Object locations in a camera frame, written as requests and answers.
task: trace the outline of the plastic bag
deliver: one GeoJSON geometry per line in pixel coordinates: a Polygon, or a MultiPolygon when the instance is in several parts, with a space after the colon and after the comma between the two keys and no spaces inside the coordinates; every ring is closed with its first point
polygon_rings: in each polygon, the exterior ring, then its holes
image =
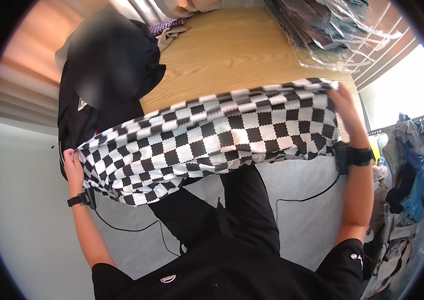
{"type": "Polygon", "coordinates": [[[279,1],[284,3],[290,11],[297,13],[309,26],[321,33],[328,34],[333,42],[349,43],[348,48],[355,48],[353,50],[358,51],[362,45],[366,45],[371,50],[380,50],[390,41],[389,38],[371,36],[368,31],[361,29],[355,22],[344,21],[344,18],[332,14],[327,6],[317,3],[315,0],[279,1]]]}
{"type": "Polygon", "coordinates": [[[336,17],[331,19],[331,23],[335,25],[339,25],[335,23],[339,19],[347,23],[355,23],[361,30],[377,37],[397,39],[402,36],[402,33],[397,30],[388,33],[388,28],[393,28],[393,26],[382,19],[389,8],[389,0],[371,1],[369,9],[346,0],[317,0],[317,2],[329,8],[336,17]]]}
{"type": "Polygon", "coordinates": [[[371,60],[355,62],[353,59],[355,52],[347,45],[333,42],[327,38],[328,35],[320,35],[318,31],[314,31],[314,28],[305,24],[280,0],[266,0],[265,6],[286,34],[289,43],[299,48],[298,59],[303,67],[353,73],[358,70],[350,67],[371,63],[371,60]]]}

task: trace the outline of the checkered fabric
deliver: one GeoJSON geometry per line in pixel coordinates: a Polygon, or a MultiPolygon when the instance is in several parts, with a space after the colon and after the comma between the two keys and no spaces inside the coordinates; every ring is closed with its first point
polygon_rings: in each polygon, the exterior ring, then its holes
{"type": "Polygon", "coordinates": [[[108,129],[77,148],[84,186],[132,206],[158,201],[186,177],[242,165],[333,155],[336,81],[311,78],[177,103],[108,129]]]}

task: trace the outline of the logo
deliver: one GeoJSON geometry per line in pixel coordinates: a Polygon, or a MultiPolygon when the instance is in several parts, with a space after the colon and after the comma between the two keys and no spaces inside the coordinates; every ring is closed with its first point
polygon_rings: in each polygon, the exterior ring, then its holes
{"type": "Polygon", "coordinates": [[[175,275],[170,275],[162,278],[160,281],[163,283],[171,283],[175,279],[175,275]]]}

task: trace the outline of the wooden table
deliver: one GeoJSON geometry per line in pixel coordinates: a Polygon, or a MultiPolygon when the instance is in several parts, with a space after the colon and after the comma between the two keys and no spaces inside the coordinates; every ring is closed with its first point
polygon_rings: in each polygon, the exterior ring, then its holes
{"type": "MultiPolygon", "coordinates": [[[[323,77],[344,83],[362,116],[350,74],[301,67],[297,57],[301,50],[288,43],[265,9],[220,9],[195,15],[186,24],[191,29],[161,54],[160,63],[167,71],[141,99],[145,113],[209,94],[323,77]]],[[[347,141],[341,120],[339,131],[347,141]]]]}

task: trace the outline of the black pants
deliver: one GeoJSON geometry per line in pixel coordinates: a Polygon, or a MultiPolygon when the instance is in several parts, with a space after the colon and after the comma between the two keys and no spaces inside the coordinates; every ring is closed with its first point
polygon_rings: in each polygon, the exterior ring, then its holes
{"type": "MultiPolygon", "coordinates": [[[[220,175],[226,196],[225,216],[235,239],[279,255],[279,229],[261,175],[254,165],[220,175]]],[[[184,188],[149,207],[172,234],[187,247],[221,234],[216,208],[184,188]]]]}

